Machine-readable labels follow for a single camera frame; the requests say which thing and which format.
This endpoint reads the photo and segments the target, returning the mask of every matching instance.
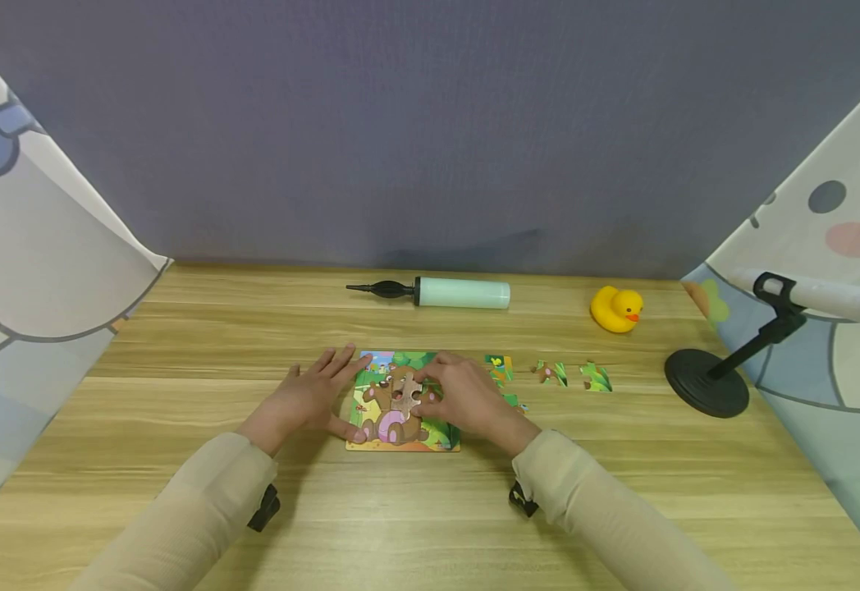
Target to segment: beige sleeve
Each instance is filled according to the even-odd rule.
[[[629,591],[724,591],[725,573],[577,443],[542,431],[512,460],[525,498],[584,541]]]
[[[213,438],[69,589],[193,589],[236,541],[275,475],[276,462],[242,435]]]

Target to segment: gray wall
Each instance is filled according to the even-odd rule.
[[[0,73],[161,254],[678,278],[860,100],[860,2],[0,2]]]

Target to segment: person's right hand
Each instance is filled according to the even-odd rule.
[[[484,436],[512,458],[542,431],[505,402],[490,374],[475,361],[441,350],[414,375],[418,382],[425,378],[443,387],[443,400],[414,406],[413,415],[443,419]]]

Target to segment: wooden table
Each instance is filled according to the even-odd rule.
[[[63,589],[291,363],[348,341],[511,355],[506,391],[529,416],[587,448],[742,589],[860,589],[860,534],[764,400],[714,419],[666,384],[673,350],[724,354],[677,282],[615,281],[646,301],[629,335],[587,313],[602,279],[491,276],[512,285],[507,311],[416,309],[343,288],[414,274],[169,269],[3,486],[0,590]],[[596,361],[615,392],[538,384],[525,371],[538,359]],[[199,589],[620,589],[542,511],[527,520],[510,508],[509,460],[472,437],[460,453],[394,454],[310,432],[280,462],[280,514],[247,531]]]

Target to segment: rubber duck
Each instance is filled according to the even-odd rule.
[[[604,286],[591,300],[594,321],[612,333],[628,333],[637,325],[643,310],[643,298],[634,290],[619,291]]]

